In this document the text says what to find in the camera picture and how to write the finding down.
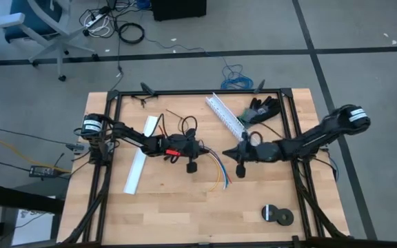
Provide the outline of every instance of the yellow cable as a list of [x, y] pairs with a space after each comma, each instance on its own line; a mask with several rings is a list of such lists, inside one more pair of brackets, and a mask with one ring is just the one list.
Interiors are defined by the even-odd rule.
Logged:
[[217, 165], [217, 171], [218, 171], [217, 181], [215, 182], [214, 186], [212, 186], [212, 188], [209, 190], [209, 191], [211, 192], [212, 190], [214, 190], [214, 189], [215, 189], [215, 187], [217, 187], [217, 185], [218, 185], [218, 182], [220, 181], [220, 165], [219, 165], [219, 163], [218, 163], [217, 159], [216, 159], [216, 158], [214, 158], [214, 156], [213, 156], [213, 155], [211, 155], [211, 154], [207, 154], [207, 155], [211, 156], [211, 158], [213, 158], [213, 159], [214, 159], [214, 162], [215, 162], [215, 164]]
[[60, 172], [71, 173], [70, 170], [61, 169], [61, 168], [55, 167], [54, 165], [49, 165], [49, 164], [45, 164], [45, 163], [34, 161], [34, 160], [24, 156], [20, 151], [18, 151], [18, 149], [16, 149], [11, 144], [7, 144], [7, 143], [5, 143], [3, 141], [0, 141], [0, 144], [10, 148], [16, 155], [20, 156], [22, 159], [27, 160], [29, 163], [32, 163], [33, 165], [40, 165], [40, 166], [43, 166], [43, 167], [55, 169], [55, 170], [60, 171]]

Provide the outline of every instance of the black knob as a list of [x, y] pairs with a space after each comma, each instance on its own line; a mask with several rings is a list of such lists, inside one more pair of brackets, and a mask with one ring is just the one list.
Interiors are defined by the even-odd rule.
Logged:
[[191, 162], [186, 164], [186, 172], [187, 173], [194, 173], [197, 171], [197, 163]]
[[244, 178], [246, 176], [246, 168], [244, 165], [237, 165], [237, 168], [235, 170], [235, 174], [237, 174], [237, 176], [239, 178]]

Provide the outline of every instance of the glove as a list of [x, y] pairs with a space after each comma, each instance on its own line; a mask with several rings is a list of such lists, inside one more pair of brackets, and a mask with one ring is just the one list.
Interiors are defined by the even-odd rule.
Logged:
[[262, 103], [261, 100], [253, 98], [249, 108], [245, 109], [237, 118], [246, 128], [249, 128], [253, 126], [253, 124], [261, 123], [276, 116], [280, 113], [280, 110], [279, 101], [273, 99], [271, 96], [268, 96]]

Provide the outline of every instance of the desk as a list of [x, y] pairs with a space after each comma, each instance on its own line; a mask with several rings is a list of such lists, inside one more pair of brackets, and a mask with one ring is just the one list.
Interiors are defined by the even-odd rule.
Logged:
[[[308, 89], [293, 89], [292, 93], [300, 126], [305, 132], [318, 124], [312, 96]], [[256, 97], [265, 99], [268, 95], [276, 97], [273, 94]], [[147, 100], [145, 108], [140, 101], [124, 96], [119, 120], [142, 132], [147, 116], [164, 113], [166, 130], [172, 134], [179, 132], [179, 118], [166, 112], [166, 108], [181, 116], [194, 115], [198, 120], [196, 138], [203, 139], [206, 146], [219, 154], [233, 183], [226, 190], [220, 183], [216, 190], [208, 191], [217, 175], [216, 166], [208, 156], [200, 156], [196, 160], [198, 171], [194, 174], [186, 174], [186, 158], [180, 158], [173, 165], [156, 157], [147, 158], [136, 195], [124, 194], [136, 148], [121, 142], [114, 153], [103, 245], [289, 241], [292, 236], [305, 239], [290, 163], [248, 163], [246, 177], [237, 178], [236, 162], [221, 154], [223, 150], [236, 146], [237, 140], [206, 105], [206, 96], [210, 94], [163, 95]], [[106, 97], [106, 92], [90, 93], [85, 114], [104, 113]], [[219, 94], [219, 97], [237, 115], [249, 106], [254, 95]], [[288, 101], [285, 108], [292, 136], [295, 136]], [[265, 124], [284, 136], [280, 115]], [[253, 130], [260, 132], [266, 141], [279, 138], [261, 125], [250, 129]], [[329, 161], [322, 152], [318, 157]], [[76, 161], [73, 170], [86, 161]], [[331, 168], [318, 161], [310, 165], [318, 204], [337, 228], [348, 234]], [[70, 235], [87, 209], [93, 171], [93, 165], [85, 166], [70, 181], [58, 242]], [[266, 204], [292, 210], [294, 223], [282, 227], [265, 222], [261, 218], [261, 208]], [[308, 206], [307, 212], [312, 234], [316, 236], [313, 214]], [[99, 211], [93, 218], [91, 240], [94, 240], [98, 216]]]

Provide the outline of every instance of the black box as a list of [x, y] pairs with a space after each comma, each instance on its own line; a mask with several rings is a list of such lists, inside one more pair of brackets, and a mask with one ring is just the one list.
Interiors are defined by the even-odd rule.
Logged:
[[151, 0], [151, 6], [156, 21], [206, 15], [206, 0]]

